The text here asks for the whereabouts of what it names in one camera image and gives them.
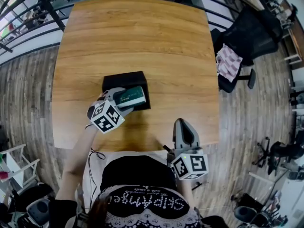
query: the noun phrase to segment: wooden floor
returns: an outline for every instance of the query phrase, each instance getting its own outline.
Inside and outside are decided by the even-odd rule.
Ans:
[[[0,66],[0,121],[10,145],[26,143],[28,158],[40,158],[40,179],[55,190],[67,154],[66,150],[54,148],[50,115],[57,52],[58,47],[51,47]],[[280,47],[278,52],[255,60],[254,89],[250,90],[246,81],[239,81],[231,94],[218,94],[220,141],[204,147],[210,171],[195,190],[195,198],[203,216],[221,215],[232,228],[237,223],[229,201],[233,190],[242,188],[260,201],[269,193],[269,186],[247,174],[257,172],[251,165],[257,157],[256,143],[265,136],[271,138],[271,143],[289,140],[292,111],[284,56]]]

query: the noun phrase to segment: black box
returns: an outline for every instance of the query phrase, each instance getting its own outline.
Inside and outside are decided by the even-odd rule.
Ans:
[[[148,83],[143,71],[105,76],[102,90],[104,92],[116,87],[131,89],[136,86],[142,87],[144,96],[146,97],[146,103],[135,106],[134,111],[151,109]]]

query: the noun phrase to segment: black railing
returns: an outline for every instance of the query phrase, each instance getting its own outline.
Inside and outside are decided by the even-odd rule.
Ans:
[[[9,1],[10,0],[5,0],[3,2],[2,6],[0,7],[0,20],[5,18],[5,16],[7,16],[10,12],[13,12],[14,9],[18,5],[22,4],[26,0],[16,0],[12,5],[10,5],[9,7],[7,7],[5,9],[5,7],[7,6]],[[67,19],[69,17],[69,15],[64,14],[61,10],[72,7],[78,0],[67,0],[67,4],[64,4],[64,5],[61,5],[61,6],[58,6],[58,7],[53,6],[54,1],[56,1],[56,0],[39,0],[33,6],[25,9],[24,11],[22,11],[18,15],[14,16],[13,19],[8,21],[8,23],[3,28],[0,29],[0,31],[3,31],[7,26],[10,26],[15,20],[21,19],[21,17],[23,15],[25,15],[26,13],[36,11],[36,14],[34,16],[32,16],[29,19],[22,20],[21,24],[15,26],[14,29],[10,30],[5,36],[3,36],[0,39],[0,48],[4,49],[4,51],[0,54],[0,56],[3,55],[4,53],[7,53],[7,52],[12,53],[13,48],[15,48],[15,47],[17,47],[17,46],[21,45],[22,43],[25,43],[29,40],[32,40],[34,38],[37,38],[37,37],[40,37],[40,36],[43,36],[45,34],[52,33],[52,32],[58,31],[58,30],[64,31],[65,25],[63,23],[63,20]],[[214,3],[216,3],[220,6],[223,6],[223,7],[227,8],[229,10],[230,14],[231,14],[231,17],[232,17],[232,18],[230,18],[226,15],[223,15],[223,14],[219,13],[218,11],[214,11],[212,9],[205,8],[205,6],[200,6],[198,4],[194,4],[192,2],[192,0],[171,0],[171,1],[182,3],[182,4],[185,4],[185,5],[188,5],[188,6],[192,6],[192,7],[204,10],[205,12],[207,12],[209,14],[215,15],[216,17],[222,18],[222,19],[224,19],[226,21],[229,21],[229,22],[234,22],[234,19],[237,17],[237,15],[240,13],[240,10],[241,10],[241,8],[235,6],[234,1],[229,3],[227,1],[209,0],[209,1],[212,1],[212,2],[214,2]],[[239,1],[240,1],[240,4],[242,4],[242,6],[249,5],[253,8],[255,8],[255,9],[257,9],[255,7],[255,5],[250,2],[250,0],[239,0]],[[62,16],[59,16],[57,14],[57,11],[60,11]],[[43,18],[48,14],[51,16],[52,20],[44,22]],[[13,41],[15,41],[17,39],[22,39],[22,37],[24,35],[26,35],[30,32],[33,32],[36,29],[39,29],[39,28],[44,27],[46,25],[52,24],[52,23],[56,23],[58,27],[57,28],[46,29],[45,31],[43,31],[41,33],[35,34],[35,35],[33,35],[29,38],[26,38],[24,40],[20,40],[16,44],[10,46],[10,44]],[[214,21],[208,21],[208,23],[210,25],[216,26],[218,28],[227,29],[227,26],[222,25],[222,24],[218,24]]]

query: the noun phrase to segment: cable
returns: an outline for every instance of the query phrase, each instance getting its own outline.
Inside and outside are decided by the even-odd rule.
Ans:
[[[212,208],[205,208],[205,209],[199,209],[199,211],[207,210],[207,209],[218,209],[218,208],[230,208],[228,205],[223,205],[223,206],[215,206]]]
[[[94,181],[94,179],[93,179],[93,175],[92,175],[92,171],[91,171],[91,163],[90,163],[91,155],[92,155],[93,153],[96,154],[96,156],[97,156],[99,159],[105,160],[105,155],[104,155],[103,153],[100,153],[100,152],[97,152],[97,151],[91,149],[91,152],[90,152],[90,154],[89,154],[89,159],[88,159],[89,175],[90,175],[90,197],[91,197],[91,198],[90,198],[90,209],[91,209],[91,206],[92,206],[93,196],[94,196],[95,191],[96,191],[96,189],[97,189],[97,185],[96,185],[96,183],[95,183],[95,181]],[[93,182],[94,185],[95,185],[93,193],[92,193],[92,182],[91,182],[91,180],[92,180],[92,182]]]

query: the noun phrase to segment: wooden table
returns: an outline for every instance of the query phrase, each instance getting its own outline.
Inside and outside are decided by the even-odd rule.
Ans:
[[[202,144],[218,142],[218,78],[205,12],[162,0],[90,0],[73,7],[60,44],[52,100],[55,146],[74,147],[104,76],[141,70],[151,109],[98,133],[94,148],[173,147],[173,124],[180,117],[195,127]]]
[[[295,64],[295,63],[300,63],[300,62],[302,62],[301,51],[300,51],[300,48],[299,48],[299,44],[296,41],[295,35],[293,34],[293,31],[291,29],[288,29],[288,34],[284,35],[283,38],[286,38],[288,36],[290,36],[290,39],[293,43],[293,46],[295,48],[294,49],[295,53],[291,56],[285,57],[284,60],[287,61],[287,60],[296,58],[297,60],[290,62],[289,65],[292,65],[292,64]]]

